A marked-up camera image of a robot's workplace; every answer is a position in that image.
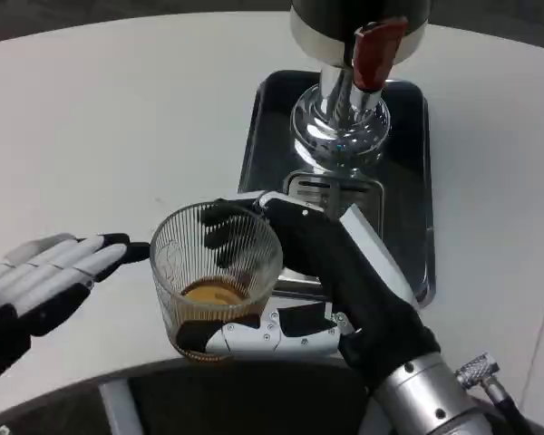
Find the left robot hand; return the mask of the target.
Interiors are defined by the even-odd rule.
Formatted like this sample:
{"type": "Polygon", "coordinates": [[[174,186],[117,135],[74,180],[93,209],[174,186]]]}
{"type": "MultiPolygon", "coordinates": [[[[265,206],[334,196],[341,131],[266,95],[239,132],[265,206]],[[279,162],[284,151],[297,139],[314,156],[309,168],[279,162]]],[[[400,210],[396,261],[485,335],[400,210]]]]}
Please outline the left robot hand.
{"type": "Polygon", "coordinates": [[[124,233],[60,233],[0,258],[0,376],[31,349],[34,337],[66,322],[96,284],[123,265],[148,260],[150,251],[148,242],[124,233]]]}

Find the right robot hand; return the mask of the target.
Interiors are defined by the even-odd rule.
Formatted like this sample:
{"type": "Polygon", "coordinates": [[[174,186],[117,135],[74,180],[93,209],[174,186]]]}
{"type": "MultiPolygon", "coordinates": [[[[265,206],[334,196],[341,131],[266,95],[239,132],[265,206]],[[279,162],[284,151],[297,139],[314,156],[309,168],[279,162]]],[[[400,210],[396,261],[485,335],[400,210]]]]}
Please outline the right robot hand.
{"type": "Polygon", "coordinates": [[[334,311],[308,304],[277,309],[277,319],[243,314],[230,320],[190,320],[175,335],[187,353],[208,355],[340,352],[375,390],[399,367],[440,346],[417,313],[413,292],[391,254],[357,206],[331,219],[320,208],[275,191],[218,199],[199,212],[203,245],[218,266],[249,258],[242,218],[276,234],[283,265],[316,277],[334,311]]]}

